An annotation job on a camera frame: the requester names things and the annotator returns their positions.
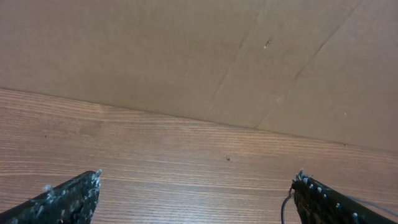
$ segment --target wooden table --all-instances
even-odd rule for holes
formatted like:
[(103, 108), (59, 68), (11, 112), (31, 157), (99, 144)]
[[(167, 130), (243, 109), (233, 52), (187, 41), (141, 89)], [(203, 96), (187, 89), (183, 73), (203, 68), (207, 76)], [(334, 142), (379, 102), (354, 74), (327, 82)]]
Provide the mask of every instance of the wooden table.
[[(304, 168), (398, 212), (397, 161), (398, 150), (0, 90), (1, 211), (103, 169), (92, 223), (280, 223)], [(300, 223), (292, 200), (286, 209), (287, 222)]]

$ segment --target cardboard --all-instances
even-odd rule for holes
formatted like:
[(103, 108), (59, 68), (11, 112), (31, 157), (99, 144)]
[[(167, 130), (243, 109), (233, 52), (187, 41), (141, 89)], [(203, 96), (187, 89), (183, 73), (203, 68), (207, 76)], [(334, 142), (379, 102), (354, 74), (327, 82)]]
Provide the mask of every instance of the cardboard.
[(397, 1), (1, 1), (0, 88), (395, 150)]

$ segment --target wood grain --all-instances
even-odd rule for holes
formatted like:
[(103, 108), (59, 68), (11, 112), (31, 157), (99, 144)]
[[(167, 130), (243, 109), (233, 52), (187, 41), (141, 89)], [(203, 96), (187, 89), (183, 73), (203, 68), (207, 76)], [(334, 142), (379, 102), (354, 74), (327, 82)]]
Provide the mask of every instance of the wood grain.
[[(0, 90), (1, 211), (103, 169), (92, 223), (280, 223), (304, 168), (398, 212), (397, 161), (394, 151)], [(286, 216), (300, 223), (293, 201)]]

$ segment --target brown wooden tabletop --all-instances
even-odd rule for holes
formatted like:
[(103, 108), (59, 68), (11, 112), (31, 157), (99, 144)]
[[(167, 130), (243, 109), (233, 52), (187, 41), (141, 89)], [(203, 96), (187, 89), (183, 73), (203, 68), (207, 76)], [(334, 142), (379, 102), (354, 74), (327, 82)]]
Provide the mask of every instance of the brown wooden tabletop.
[[(398, 212), (397, 161), (398, 151), (0, 90), (0, 211), (102, 169), (92, 223), (280, 223), (304, 168)], [(292, 200), (285, 215), (300, 223)]]

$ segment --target brown cardboard sheet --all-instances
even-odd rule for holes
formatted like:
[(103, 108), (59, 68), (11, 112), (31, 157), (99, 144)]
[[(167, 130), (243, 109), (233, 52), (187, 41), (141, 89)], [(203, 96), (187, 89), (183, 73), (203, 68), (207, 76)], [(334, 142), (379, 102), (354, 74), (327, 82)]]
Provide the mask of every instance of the brown cardboard sheet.
[(395, 0), (0, 1), (0, 88), (394, 149)]

